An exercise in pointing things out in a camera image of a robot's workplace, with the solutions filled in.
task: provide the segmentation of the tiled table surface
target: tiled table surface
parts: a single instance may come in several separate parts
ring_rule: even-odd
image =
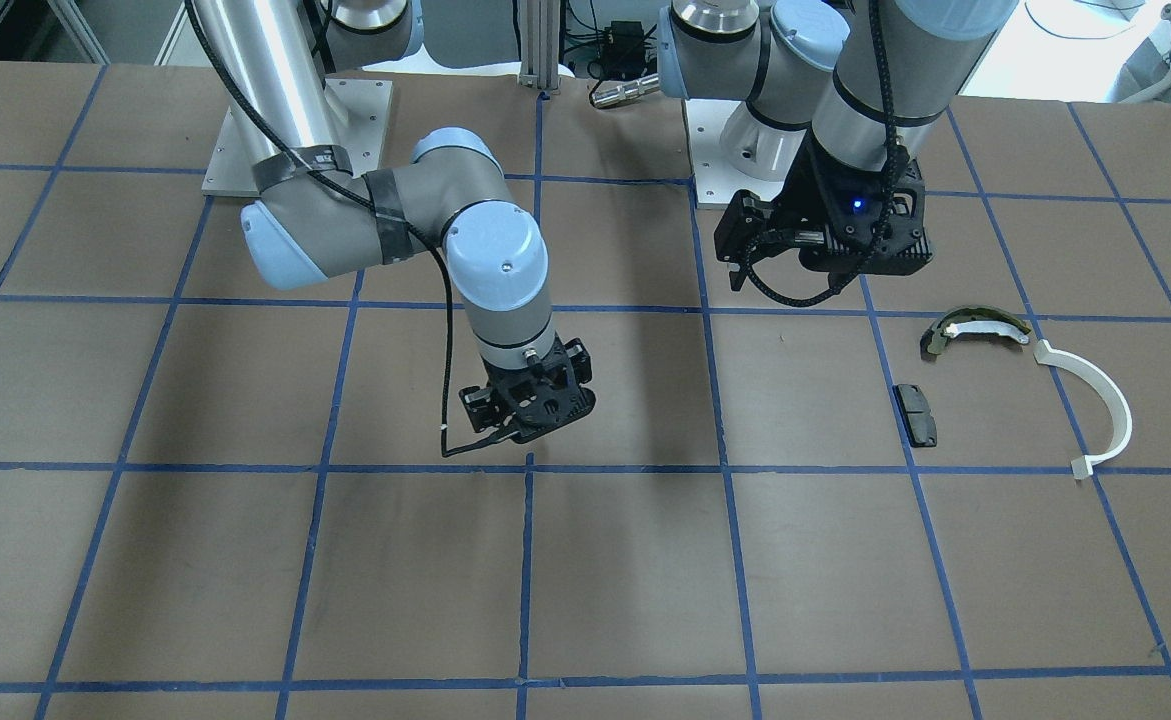
[[[676,102],[393,82],[386,163],[468,126],[540,218],[598,410],[440,460],[427,259],[271,292],[213,74],[0,64],[0,716],[1171,716],[1170,108],[957,101],[931,268],[794,311]],[[1125,454],[1074,482],[1109,420],[1028,350],[919,359],[966,302],[1110,372]]]

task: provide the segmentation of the robotic arm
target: robotic arm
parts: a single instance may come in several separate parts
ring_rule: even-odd
[[[778,0],[769,12],[755,0],[669,6],[658,55],[666,95],[744,100],[728,122],[741,148],[808,131],[780,196],[737,192],[714,232],[732,290],[747,277],[782,304],[815,306],[861,273],[908,275],[932,259],[918,151],[1015,6],[869,0],[850,30],[819,0]],[[790,299],[767,287],[754,263],[786,251],[828,273],[829,290]]]
[[[352,67],[420,46],[419,0],[344,0],[326,27],[330,61]],[[472,450],[527,443],[589,414],[590,359],[554,328],[549,255],[537,224],[512,201],[492,151],[471,131],[443,128],[411,164],[352,176],[341,129],[358,122],[327,92],[296,0],[186,0],[211,63],[237,102],[260,200],[242,211],[262,277],[279,290],[323,282],[429,251],[447,255],[451,283],[488,383],[465,388]],[[448,370],[451,359],[448,359]]]

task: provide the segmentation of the metal base plate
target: metal base plate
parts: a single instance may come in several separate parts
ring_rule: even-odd
[[[719,146],[723,126],[732,111],[740,105],[735,100],[687,100],[684,102],[687,119],[687,149],[691,151],[691,169],[696,177],[696,205],[699,208],[721,210],[731,203],[733,193],[741,187],[771,200],[781,192],[782,181],[760,181],[746,176],[727,162],[727,155]]]
[[[341,145],[349,151],[355,177],[381,166],[385,146],[389,107],[393,82],[381,78],[329,78],[328,85],[349,109],[349,126],[343,128]],[[238,124],[228,111],[220,124],[220,136],[203,178],[205,196],[260,197],[252,167],[244,150]]]

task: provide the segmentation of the white curved object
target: white curved object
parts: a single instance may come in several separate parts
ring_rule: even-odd
[[[1039,365],[1052,365],[1077,375],[1084,383],[1093,386],[1094,391],[1101,396],[1101,400],[1105,402],[1105,409],[1110,411],[1114,434],[1110,438],[1109,450],[1097,455],[1082,455],[1070,462],[1070,468],[1074,468],[1074,479],[1089,478],[1093,474],[1093,466],[1116,457],[1132,441],[1132,407],[1128,405],[1128,398],[1123,396],[1119,386],[1116,386],[1110,379],[1110,375],[1105,375],[1105,370],[1101,370],[1083,357],[1064,350],[1056,350],[1052,343],[1040,340],[1034,345],[1034,359],[1038,361]]]

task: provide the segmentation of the white plastic handle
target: white plastic handle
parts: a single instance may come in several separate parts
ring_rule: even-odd
[[[1132,407],[1128,405],[1128,398],[1123,396],[1119,386],[1110,379],[1110,375],[1105,375],[1103,370],[1083,357],[1064,350],[1056,350],[1047,340],[1040,340],[1034,345],[1034,359],[1038,361],[1039,365],[1053,365],[1077,375],[1084,383],[1093,386],[1094,391],[1101,396],[1101,400],[1105,402],[1105,409],[1110,411],[1110,419],[1114,421],[1110,448],[1097,455],[1078,457],[1070,462],[1070,468],[1074,468],[1074,479],[1089,478],[1093,474],[1093,466],[1116,457],[1132,441]]]

